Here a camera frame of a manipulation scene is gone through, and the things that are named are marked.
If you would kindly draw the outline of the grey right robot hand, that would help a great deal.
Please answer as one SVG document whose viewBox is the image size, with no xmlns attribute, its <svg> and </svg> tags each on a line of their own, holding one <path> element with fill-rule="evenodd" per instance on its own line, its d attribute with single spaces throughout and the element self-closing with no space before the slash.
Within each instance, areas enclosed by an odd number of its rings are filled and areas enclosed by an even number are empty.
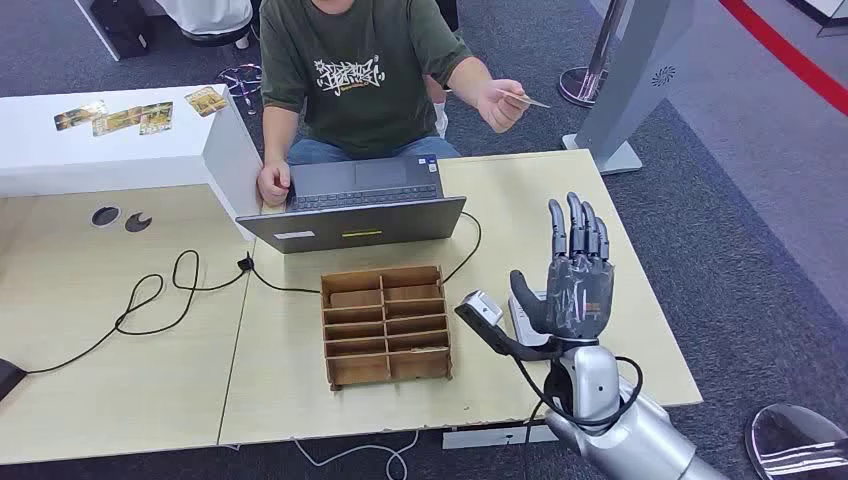
<svg viewBox="0 0 848 480">
<path fill-rule="evenodd" d="M 609 261 L 606 224 L 592 205 L 570 192 L 569 214 L 551 199 L 551 258 L 546 297 L 538 298 L 523 273 L 510 272 L 510 288 L 532 328 L 576 342 L 595 341 L 606 328 L 612 308 L 615 267 Z"/>
</svg>

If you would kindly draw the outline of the person's left hand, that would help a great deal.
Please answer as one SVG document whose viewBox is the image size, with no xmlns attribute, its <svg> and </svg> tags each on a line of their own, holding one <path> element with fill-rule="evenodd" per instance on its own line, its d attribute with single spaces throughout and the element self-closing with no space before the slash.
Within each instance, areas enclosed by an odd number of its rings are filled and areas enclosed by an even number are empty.
<svg viewBox="0 0 848 480">
<path fill-rule="evenodd" d="M 483 83 L 476 108 L 495 133 L 505 133 L 524 115 L 529 104 L 519 100 L 525 94 L 522 85 L 511 79 Z"/>
</svg>

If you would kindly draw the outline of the person's right hand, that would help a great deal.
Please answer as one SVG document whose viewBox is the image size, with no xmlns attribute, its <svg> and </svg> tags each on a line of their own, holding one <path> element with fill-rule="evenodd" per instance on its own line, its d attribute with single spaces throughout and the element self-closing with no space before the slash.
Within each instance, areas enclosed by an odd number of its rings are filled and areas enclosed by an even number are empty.
<svg viewBox="0 0 848 480">
<path fill-rule="evenodd" d="M 285 161 L 266 163 L 257 177 L 257 188 L 266 205 L 282 206 L 291 188 L 289 165 Z"/>
</svg>

